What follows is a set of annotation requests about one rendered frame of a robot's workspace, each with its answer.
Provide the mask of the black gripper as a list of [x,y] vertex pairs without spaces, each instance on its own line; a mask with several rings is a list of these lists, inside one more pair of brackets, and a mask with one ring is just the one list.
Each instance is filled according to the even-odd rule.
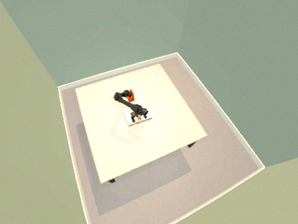
[[[142,114],[142,113],[139,113],[141,116],[142,115],[144,115],[144,114]],[[134,112],[131,112],[131,116],[132,116],[132,118],[134,118],[134,117],[138,117],[138,115],[139,115],[138,113],[134,113]]]

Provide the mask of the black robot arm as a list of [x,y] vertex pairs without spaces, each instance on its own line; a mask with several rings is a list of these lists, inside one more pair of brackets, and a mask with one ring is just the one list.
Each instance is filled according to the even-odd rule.
[[129,92],[129,90],[126,89],[126,90],[124,90],[123,92],[120,92],[120,93],[115,92],[115,94],[113,96],[113,99],[115,101],[118,101],[119,103],[122,103],[122,104],[130,107],[135,113],[138,113],[138,114],[142,113],[146,116],[147,113],[148,113],[148,110],[144,109],[139,104],[132,104],[132,103],[130,103],[130,102],[128,102],[128,101],[126,101],[125,99],[122,98],[122,97],[126,98],[127,96],[131,98],[132,95],[133,95],[132,92],[131,91]]

